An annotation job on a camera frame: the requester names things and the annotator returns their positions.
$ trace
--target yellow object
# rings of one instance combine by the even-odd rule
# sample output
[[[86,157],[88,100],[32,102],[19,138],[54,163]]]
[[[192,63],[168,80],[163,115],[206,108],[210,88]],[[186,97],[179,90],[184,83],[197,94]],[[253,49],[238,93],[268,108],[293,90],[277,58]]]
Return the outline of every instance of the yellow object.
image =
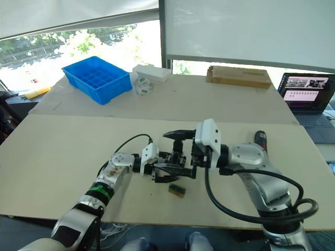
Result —
[[[40,89],[37,89],[37,90],[32,90],[30,92],[25,93],[25,96],[29,99],[32,99],[32,98],[37,97],[38,95],[41,95],[43,93],[47,93],[48,91],[50,91],[50,89],[51,89],[51,87],[48,86],[48,87],[43,87],[43,88],[40,88]]]

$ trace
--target green band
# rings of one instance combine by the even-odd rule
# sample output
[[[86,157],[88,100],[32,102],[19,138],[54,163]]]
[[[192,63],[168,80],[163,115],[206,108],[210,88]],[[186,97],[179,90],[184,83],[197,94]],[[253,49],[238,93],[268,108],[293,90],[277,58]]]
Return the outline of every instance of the green band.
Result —
[[[104,190],[103,186],[91,187],[89,191],[98,191],[101,192],[104,196],[106,196],[110,200],[110,195]]]

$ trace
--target white table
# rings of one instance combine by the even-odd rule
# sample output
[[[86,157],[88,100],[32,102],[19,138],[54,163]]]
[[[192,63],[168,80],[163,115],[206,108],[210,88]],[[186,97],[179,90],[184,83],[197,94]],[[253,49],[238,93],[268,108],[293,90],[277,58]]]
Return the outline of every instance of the white table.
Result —
[[[205,82],[204,76],[172,75],[165,83],[153,82],[150,95],[134,90],[105,105],[61,79],[30,112],[134,119],[298,124],[277,90]]]
[[[0,146],[0,214],[57,219],[90,187],[102,163],[130,136],[149,133],[162,151],[170,151],[172,140],[161,135],[170,130],[194,129],[196,124],[193,121],[28,115]],[[222,143],[252,141],[255,131],[264,130],[272,164],[301,183],[305,196],[319,203],[319,212],[306,219],[305,228],[334,228],[335,201],[330,199],[330,192],[334,190],[335,176],[304,128],[284,124],[217,124],[222,131]],[[137,139],[123,150],[139,153],[146,143],[146,139]],[[191,141],[186,141],[187,163],[190,150]],[[104,221],[260,227],[219,211],[206,194],[201,168],[197,179],[183,177],[175,182],[186,188],[183,199],[169,193],[168,184],[155,184],[148,176],[132,174],[128,178],[129,184],[125,182],[112,198]],[[210,183],[215,196],[227,207],[257,215],[238,176],[211,173]],[[296,189],[291,187],[290,192],[296,198]]]

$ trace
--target cardboard box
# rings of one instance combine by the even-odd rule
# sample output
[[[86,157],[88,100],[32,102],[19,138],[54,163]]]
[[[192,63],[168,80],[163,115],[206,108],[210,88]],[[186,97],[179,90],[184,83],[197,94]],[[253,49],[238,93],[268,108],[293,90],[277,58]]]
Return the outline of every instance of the cardboard box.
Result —
[[[210,66],[207,70],[207,82],[239,85],[268,89],[272,82],[266,70],[237,67]]]

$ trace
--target silver robot arm segment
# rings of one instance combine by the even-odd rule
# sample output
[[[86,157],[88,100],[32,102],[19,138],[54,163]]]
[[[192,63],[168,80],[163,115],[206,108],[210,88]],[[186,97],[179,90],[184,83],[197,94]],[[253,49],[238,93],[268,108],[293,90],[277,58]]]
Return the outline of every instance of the silver robot arm segment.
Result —
[[[110,199],[134,161],[131,154],[114,154],[86,194],[56,223],[51,238],[38,239],[19,251],[89,250]]]
[[[254,143],[232,145],[229,148],[228,167],[233,170],[257,169],[281,174],[269,162],[266,151]],[[238,175],[261,216],[277,215],[292,206],[287,182],[261,174]],[[271,251],[312,251],[301,223],[289,224],[287,227],[283,226],[282,229],[276,225],[263,225],[262,230],[269,240],[268,245]]]

